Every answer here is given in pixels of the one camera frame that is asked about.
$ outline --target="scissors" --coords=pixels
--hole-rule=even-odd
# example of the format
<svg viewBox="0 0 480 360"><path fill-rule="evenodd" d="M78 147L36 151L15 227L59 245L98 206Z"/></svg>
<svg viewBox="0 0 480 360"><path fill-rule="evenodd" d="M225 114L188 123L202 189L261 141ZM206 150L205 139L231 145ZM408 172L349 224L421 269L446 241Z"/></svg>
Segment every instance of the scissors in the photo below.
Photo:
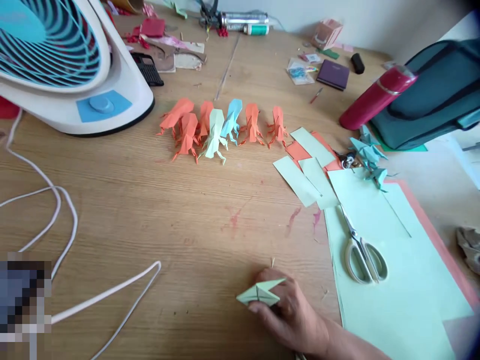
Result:
<svg viewBox="0 0 480 360"><path fill-rule="evenodd" d="M350 276L357 283L370 284L372 282L379 283L387 278L387 263L380 252L368 242L365 242L352 225L345 209L340 205L346 224L350 230L350 239L345 250L345 263ZM361 268L364 278L359 278L352 268L352 254L357 257L358 265Z"/></svg>

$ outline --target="electric fan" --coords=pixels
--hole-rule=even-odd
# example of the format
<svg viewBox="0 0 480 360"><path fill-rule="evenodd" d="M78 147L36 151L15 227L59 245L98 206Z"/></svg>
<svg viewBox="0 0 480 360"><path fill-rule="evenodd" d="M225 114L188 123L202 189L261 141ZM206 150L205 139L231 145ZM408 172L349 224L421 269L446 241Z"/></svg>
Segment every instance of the electric fan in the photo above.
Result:
<svg viewBox="0 0 480 360"><path fill-rule="evenodd" d="M155 104L99 0L0 0L0 96L76 136L126 129Z"/></svg>

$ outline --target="hand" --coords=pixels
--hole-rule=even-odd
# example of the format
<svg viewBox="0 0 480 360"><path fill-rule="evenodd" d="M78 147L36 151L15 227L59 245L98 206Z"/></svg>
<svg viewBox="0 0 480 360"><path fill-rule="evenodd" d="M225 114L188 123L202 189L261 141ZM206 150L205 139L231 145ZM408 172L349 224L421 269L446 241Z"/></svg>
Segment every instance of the hand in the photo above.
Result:
<svg viewBox="0 0 480 360"><path fill-rule="evenodd" d="M248 309L282 345L299 353L323 357L329 343L326 323L309 304L297 282L273 268L260 272L255 282L281 278L286 280L270 290L280 298L272 307L279 309L279 315L260 301L250 302Z"/></svg>

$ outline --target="orange origami insect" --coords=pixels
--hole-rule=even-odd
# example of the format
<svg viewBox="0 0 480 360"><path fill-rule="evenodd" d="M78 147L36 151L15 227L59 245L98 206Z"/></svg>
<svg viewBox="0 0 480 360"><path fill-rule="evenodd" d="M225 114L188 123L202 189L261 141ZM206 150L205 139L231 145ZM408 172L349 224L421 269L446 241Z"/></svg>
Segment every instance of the orange origami insect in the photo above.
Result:
<svg viewBox="0 0 480 360"><path fill-rule="evenodd" d="M177 158L179 154L188 155L191 150L192 155L195 157L195 162L199 163L199 157L193 148L194 142L197 145L200 145L199 141L195 137L195 131L197 130L197 125L199 121L197 116L194 113L186 113L181 118L181 139L176 141L176 144L181 142L180 150L176 152L173 156L172 162Z"/></svg>
<svg viewBox="0 0 480 360"><path fill-rule="evenodd" d="M275 141L275 138L279 142L282 142L283 147L286 148L284 134L288 138L289 133L287 132L287 128L284 127L284 112L280 106L273 107L273 124L268 124L268 127L273 128L268 132L268 134L273 133L273 137L268 143L268 148L270 149L270 145Z"/></svg>
<svg viewBox="0 0 480 360"><path fill-rule="evenodd" d="M248 132L247 137L243 140L240 145L243 145L249 140L251 143L255 143L257 140L260 144L265 145L260 138L264 138L259 130L258 120L259 120L259 108L257 104L250 103L246 106L246 126L242 126L240 131L246 130Z"/></svg>
<svg viewBox="0 0 480 360"><path fill-rule="evenodd" d="M180 121L180 133L182 133L181 118L183 115L191 112L194 109L194 103L186 97L181 98L175 104L172 110L163 114L162 118L166 116L160 124L161 131L157 135L163 135L166 129L170 129L173 133L173 138L176 140L175 125Z"/></svg>
<svg viewBox="0 0 480 360"><path fill-rule="evenodd" d="M198 127L200 128L200 133L196 136L196 139L200 143L202 137L208 136L210 131L210 113L214 109L214 104L211 101L204 101L203 105L200 108L200 121L198 122Z"/></svg>

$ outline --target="fan grille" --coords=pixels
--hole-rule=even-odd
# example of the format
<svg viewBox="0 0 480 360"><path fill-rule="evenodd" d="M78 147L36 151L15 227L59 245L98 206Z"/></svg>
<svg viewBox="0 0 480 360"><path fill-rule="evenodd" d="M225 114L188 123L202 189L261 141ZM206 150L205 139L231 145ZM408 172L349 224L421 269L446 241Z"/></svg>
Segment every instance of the fan grille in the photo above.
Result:
<svg viewBox="0 0 480 360"><path fill-rule="evenodd" d="M38 19L44 36L40 41L28 41L1 28L0 23L0 72L54 88L78 87L95 78L101 64L99 47L73 0L9 1L25 5L21 8Z"/></svg>

